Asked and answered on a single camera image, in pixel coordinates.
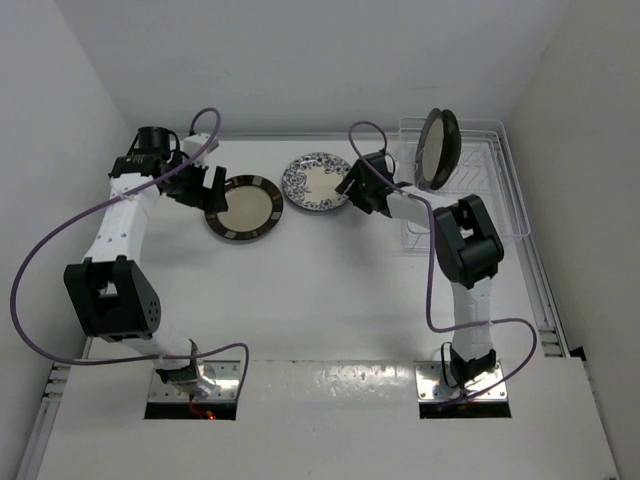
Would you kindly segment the brown striped rim plate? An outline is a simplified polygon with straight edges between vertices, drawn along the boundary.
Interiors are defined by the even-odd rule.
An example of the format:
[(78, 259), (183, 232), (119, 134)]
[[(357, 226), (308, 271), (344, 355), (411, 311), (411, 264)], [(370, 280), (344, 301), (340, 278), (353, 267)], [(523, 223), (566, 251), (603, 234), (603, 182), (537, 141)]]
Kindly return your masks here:
[(282, 217), (283, 194), (262, 176), (232, 177), (225, 181), (224, 194), (228, 209), (206, 213), (205, 221), (211, 231), (226, 240), (257, 240), (268, 234)]

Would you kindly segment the blue floral plate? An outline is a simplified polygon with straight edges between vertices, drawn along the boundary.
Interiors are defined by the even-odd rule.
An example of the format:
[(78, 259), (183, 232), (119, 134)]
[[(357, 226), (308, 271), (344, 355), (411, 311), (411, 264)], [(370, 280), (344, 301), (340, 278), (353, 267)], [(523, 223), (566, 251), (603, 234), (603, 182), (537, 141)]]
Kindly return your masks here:
[(282, 189), (296, 206), (327, 212), (347, 202), (336, 187), (346, 178), (351, 165), (343, 158), (327, 152), (311, 152), (291, 161), (282, 175)]

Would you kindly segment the dark rim plate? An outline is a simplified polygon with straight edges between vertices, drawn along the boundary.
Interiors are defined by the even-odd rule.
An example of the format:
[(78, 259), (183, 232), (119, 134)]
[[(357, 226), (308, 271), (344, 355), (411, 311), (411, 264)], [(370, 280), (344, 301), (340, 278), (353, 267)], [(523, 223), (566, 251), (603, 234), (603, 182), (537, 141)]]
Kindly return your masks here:
[(449, 109), (441, 110), (445, 122), (445, 140), (439, 172), (430, 186), (430, 190), (442, 188), (455, 170), (461, 151), (461, 134), (457, 118)]
[(427, 116), (421, 130), (415, 154), (415, 185), (423, 190), (430, 188), (440, 166), (445, 140), (443, 112), (434, 108)]

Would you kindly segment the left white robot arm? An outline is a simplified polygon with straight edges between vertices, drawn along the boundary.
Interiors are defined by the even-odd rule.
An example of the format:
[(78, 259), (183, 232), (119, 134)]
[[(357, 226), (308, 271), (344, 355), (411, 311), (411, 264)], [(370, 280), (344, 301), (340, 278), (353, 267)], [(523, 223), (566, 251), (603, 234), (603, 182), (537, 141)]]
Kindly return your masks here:
[(201, 161), (218, 146), (210, 134), (174, 138), (162, 127), (142, 127), (129, 153), (109, 174), (110, 198), (93, 244), (64, 272), (64, 284), (84, 333), (151, 356), (161, 381), (190, 399), (217, 389), (215, 371), (198, 358), (195, 342), (161, 322), (160, 298), (139, 262), (150, 214), (162, 195), (206, 209), (220, 187), (204, 185)]

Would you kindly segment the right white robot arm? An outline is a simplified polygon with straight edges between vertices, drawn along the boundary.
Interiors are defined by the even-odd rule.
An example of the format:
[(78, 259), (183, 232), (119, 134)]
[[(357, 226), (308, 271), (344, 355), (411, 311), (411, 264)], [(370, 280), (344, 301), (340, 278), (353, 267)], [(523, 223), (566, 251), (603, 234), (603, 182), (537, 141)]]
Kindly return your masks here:
[(335, 191), (367, 214), (378, 212), (407, 220), (429, 230), (428, 265), (449, 280), (454, 301), (449, 387), (463, 389), (492, 371), (496, 351), (490, 333), (491, 279), (504, 258), (504, 247), (483, 201), (469, 195), (458, 201), (393, 181), (390, 161), (377, 152), (359, 159)]

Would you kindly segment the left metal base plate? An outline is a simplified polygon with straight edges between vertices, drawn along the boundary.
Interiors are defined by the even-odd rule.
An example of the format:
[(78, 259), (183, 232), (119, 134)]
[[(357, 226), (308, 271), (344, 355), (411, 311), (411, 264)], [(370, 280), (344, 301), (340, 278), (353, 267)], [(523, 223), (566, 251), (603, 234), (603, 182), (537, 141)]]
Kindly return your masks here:
[(190, 396), (195, 403), (233, 403), (238, 398), (242, 373), (239, 361), (205, 361), (199, 367), (201, 379), (195, 385), (175, 386), (164, 383), (153, 371), (147, 400), (150, 403), (187, 404)]

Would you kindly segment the metal base plate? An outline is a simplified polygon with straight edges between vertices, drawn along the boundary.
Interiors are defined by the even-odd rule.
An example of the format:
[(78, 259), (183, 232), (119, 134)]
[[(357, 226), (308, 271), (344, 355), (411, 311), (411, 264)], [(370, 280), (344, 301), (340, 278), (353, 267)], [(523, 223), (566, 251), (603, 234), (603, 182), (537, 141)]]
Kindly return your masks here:
[(445, 361), (424, 361), (416, 362), (415, 381), (417, 397), (420, 403), (435, 404), (449, 402), (457, 399), (461, 395), (467, 397), (490, 388), (487, 392), (472, 398), (472, 402), (506, 402), (508, 392), (503, 381), (503, 369), (501, 362), (498, 362), (490, 372), (481, 373), (472, 380), (466, 382), (462, 389), (448, 386), (445, 378), (452, 383), (449, 362)]
[(238, 398), (242, 373), (239, 361), (205, 361), (199, 367), (201, 379), (195, 385), (175, 386), (164, 383), (153, 371), (147, 400), (150, 403), (187, 404), (190, 396), (195, 403), (233, 403)]

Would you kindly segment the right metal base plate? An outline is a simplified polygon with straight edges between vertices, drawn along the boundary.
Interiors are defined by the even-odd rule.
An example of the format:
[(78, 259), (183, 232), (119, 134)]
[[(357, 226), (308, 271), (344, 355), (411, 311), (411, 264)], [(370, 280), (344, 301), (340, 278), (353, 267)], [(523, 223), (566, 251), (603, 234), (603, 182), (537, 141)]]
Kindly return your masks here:
[(452, 383), (449, 362), (445, 361), (424, 361), (416, 362), (415, 381), (417, 397), (420, 403), (435, 404), (449, 402), (457, 399), (461, 395), (467, 397), (490, 388), (487, 392), (472, 398), (472, 402), (506, 402), (508, 392), (503, 381), (503, 369), (501, 362), (498, 362), (490, 372), (481, 373), (472, 380), (466, 382), (462, 389), (448, 386), (445, 378)]

